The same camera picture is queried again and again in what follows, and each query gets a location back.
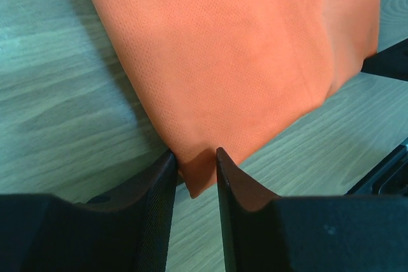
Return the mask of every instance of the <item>wooden table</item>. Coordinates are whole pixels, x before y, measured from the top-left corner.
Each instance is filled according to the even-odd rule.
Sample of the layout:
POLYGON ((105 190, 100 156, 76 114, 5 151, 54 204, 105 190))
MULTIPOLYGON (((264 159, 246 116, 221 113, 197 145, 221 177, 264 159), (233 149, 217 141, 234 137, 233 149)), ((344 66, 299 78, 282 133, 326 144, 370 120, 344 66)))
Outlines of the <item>wooden table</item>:
MULTIPOLYGON (((382 0, 382 50, 408 0, 382 0)), ((342 194, 408 137, 408 82, 361 74, 242 164, 282 195, 342 194)), ((91 0, 0 0, 0 192, 85 201, 166 147, 91 0)), ((177 188, 168 271, 223 271, 216 187, 177 188)))

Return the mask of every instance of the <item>table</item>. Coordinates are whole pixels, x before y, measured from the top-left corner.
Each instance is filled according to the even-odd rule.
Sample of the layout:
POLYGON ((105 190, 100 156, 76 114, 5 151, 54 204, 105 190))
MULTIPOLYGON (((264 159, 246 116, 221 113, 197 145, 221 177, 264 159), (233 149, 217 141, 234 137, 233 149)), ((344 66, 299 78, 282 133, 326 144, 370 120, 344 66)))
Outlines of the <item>table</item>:
MULTIPOLYGON (((408 37, 382 0, 379 50, 408 37)), ((408 82, 360 74, 241 166, 283 195, 342 194, 408 137, 408 82)), ((86 201, 166 146, 91 0, 0 0, 0 192, 86 201)), ((168 271, 223 271, 217 189, 177 187, 168 271)))

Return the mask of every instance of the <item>orange fabric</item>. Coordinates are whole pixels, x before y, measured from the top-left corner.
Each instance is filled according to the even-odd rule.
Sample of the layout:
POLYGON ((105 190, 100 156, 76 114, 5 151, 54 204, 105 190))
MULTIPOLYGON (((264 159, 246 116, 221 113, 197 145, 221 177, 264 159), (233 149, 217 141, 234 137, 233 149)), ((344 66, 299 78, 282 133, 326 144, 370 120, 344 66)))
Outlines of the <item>orange fabric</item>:
POLYGON ((93 0, 191 196, 215 149, 239 163, 376 52, 380 0, 93 0))

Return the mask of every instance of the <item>orange cloth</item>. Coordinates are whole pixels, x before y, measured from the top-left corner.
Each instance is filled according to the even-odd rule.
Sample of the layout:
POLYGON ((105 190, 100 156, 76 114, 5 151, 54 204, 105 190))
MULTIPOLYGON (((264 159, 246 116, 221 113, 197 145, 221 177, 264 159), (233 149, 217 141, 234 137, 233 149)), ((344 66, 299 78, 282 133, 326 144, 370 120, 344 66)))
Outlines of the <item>orange cloth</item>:
POLYGON ((376 52, 380 0, 93 0, 191 196, 215 149, 240 163, 376 52))

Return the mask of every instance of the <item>cloth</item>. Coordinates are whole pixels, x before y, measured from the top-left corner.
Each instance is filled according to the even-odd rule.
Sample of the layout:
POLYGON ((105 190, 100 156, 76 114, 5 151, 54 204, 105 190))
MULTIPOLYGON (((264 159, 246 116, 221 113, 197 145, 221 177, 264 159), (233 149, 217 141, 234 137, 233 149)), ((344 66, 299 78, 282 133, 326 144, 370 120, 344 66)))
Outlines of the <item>cloth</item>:
POLYGON ((380 0, 93 0, 192 197, 376 53, 380 0))

